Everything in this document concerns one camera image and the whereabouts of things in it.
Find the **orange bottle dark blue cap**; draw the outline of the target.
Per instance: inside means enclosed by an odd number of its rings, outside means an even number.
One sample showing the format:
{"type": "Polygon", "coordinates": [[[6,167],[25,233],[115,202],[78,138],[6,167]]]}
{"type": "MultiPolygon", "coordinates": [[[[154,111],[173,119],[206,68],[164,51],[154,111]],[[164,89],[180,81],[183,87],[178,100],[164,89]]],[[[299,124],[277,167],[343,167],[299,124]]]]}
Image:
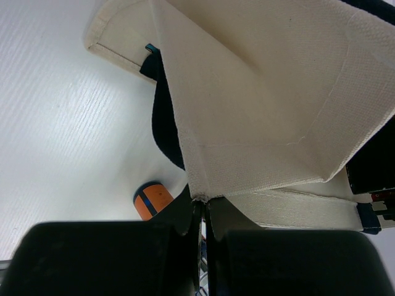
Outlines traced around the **orange bottle dark blue cap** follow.
{"type": "Polygon", "coordinates": [[[140,186],[133,196],[133,205],[143,221],[148,221],[174,200],[160,182],[151,181],[140,186]]]}

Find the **canvas tote bag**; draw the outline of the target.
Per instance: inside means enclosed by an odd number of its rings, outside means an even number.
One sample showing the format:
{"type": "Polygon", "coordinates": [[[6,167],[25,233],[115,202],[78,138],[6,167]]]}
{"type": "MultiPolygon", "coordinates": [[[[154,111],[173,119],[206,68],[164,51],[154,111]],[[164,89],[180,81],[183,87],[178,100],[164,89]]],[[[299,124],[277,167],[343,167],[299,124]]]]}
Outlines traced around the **canvas tote bag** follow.
{"type": "Polygon", "coordinates": [[[193,199],[263,227],[376,231],[346,165],[394,117],[385,1],[106,1],[91,53],[150,78],[162,56],[193,199]]]}

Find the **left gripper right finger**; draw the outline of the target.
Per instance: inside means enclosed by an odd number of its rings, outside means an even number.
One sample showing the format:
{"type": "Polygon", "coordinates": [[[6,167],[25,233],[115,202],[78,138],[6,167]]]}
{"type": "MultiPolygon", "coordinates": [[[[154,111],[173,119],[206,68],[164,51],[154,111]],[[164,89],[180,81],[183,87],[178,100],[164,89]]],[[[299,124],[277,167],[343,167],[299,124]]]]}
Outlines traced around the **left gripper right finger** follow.
{"type": "Polygon", "coordinates": [[[211,295],[393,295],[359,232],[266,230],[224,197],[206,205],[211,295]]]}

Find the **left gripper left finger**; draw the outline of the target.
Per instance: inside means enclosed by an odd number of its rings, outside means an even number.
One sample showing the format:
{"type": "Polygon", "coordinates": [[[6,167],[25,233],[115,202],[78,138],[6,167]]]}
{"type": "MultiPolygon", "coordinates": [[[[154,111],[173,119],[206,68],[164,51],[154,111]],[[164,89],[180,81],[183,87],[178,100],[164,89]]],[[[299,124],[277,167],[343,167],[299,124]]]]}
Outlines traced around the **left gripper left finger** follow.
{"type": "Polygon", "coordinates": [[[183,192],[149,221],[48,222],[32,227],[2,295],[194,295],[201,204],[183,192]]]}

